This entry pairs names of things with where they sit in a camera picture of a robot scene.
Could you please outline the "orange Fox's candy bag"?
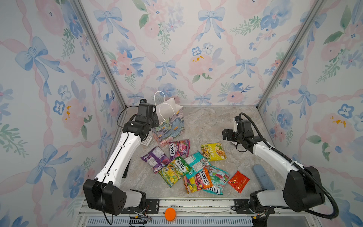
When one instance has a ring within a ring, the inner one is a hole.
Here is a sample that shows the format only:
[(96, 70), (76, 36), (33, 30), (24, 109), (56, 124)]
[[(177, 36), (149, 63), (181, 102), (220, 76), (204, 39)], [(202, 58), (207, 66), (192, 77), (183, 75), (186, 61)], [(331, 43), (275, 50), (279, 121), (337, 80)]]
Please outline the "orange Fox's candy bag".
[(190, 179), (188, 179), (187, 176), (184, 176), (183, 181), (187, 194), (213, 187), (213, 183), (207, 168), (203, 168)]

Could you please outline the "teal snack packet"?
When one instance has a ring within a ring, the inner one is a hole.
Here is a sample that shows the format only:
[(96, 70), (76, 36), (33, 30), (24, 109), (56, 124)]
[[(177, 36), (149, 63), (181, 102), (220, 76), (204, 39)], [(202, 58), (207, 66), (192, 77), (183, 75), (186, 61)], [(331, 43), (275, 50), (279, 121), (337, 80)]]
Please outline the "teal snack packet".
[(200, 152), (185, 158), (184, 161), (191, 167), (191, 170), (186, 175), (187, 179), (191, 179), (204, 168), (207, 170), (210, 168), (209, 161)]

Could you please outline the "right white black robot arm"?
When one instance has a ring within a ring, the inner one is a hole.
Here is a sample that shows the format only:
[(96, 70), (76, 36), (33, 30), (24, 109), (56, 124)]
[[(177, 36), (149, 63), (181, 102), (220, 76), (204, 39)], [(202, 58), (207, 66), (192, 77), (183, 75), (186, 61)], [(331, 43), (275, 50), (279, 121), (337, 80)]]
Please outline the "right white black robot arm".
[(295, 162), (278, 154), (263, 137), (254, 136), (253, 131), (237, 132), (224, 129), (222, 136), (223, 140), (236, 142), (237, 145), (266, 161), (285, 179), (282, 190), (260, 190), (251, 193), (249, 199), (251, 211), (257, 213), (270, 207), (284, 207), (294, 212), (302, 212), (325, 203), (323, 190), (303, 173), (306, 171), (320, 183), (317, 169), (301, 164), (295, 167)]

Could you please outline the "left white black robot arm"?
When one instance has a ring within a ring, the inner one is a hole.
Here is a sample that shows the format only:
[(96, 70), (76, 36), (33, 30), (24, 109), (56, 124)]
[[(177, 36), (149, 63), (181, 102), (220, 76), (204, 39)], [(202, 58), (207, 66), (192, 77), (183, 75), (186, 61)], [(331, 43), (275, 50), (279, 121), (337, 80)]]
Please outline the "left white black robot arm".
[(120, 141), (95, 179), (83, 185), (88, 207), (117, 216), (123, 211), (142, 213), (146, 209), (146, 194), (138, 190), (123, 191), (121, 182), (131, 157), (151, 128), (159, 126), (156, 113), (139, 113), (123, 127)]

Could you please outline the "yellow chips bag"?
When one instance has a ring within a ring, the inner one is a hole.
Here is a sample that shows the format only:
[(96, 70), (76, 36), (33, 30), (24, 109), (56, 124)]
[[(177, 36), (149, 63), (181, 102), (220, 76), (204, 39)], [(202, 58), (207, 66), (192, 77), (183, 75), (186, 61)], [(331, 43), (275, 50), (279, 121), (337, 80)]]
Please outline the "yellow chips bag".
[(223, 149), (223, 146), (220, 142), (211, 143), (211, 144), (202, 144), (201, 145), (202, 155), (208, 161), (220, 161), (226, 160), (226, 153)]

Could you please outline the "mint Fox's candy bag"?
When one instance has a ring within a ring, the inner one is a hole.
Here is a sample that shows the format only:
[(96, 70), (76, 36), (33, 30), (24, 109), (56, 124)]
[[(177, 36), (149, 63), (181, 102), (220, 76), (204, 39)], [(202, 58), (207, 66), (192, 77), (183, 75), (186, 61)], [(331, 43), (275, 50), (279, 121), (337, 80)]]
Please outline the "mint Fox's candy bag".
[(203, 189), (203, 191), (210, 194), (223, 195), (223, 189), (230, 178), (229, 173), (215, 166), (210, 166), (209, 175), (213, 186), (211, 188)]

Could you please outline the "floral paper gift bag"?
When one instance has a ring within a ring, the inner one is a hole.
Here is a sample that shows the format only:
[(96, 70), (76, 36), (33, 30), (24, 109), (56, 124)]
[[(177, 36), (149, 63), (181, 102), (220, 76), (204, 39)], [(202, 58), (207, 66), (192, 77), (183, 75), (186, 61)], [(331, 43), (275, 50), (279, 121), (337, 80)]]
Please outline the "floral paper gift bag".
[(185, 130), (183, 107), (176, 104), (174, 98), (166, 100), (162, 91), (154, 94), (154, 103), (159, 126), (152, 128), (153, 138), (159, 146), (164, 147)]

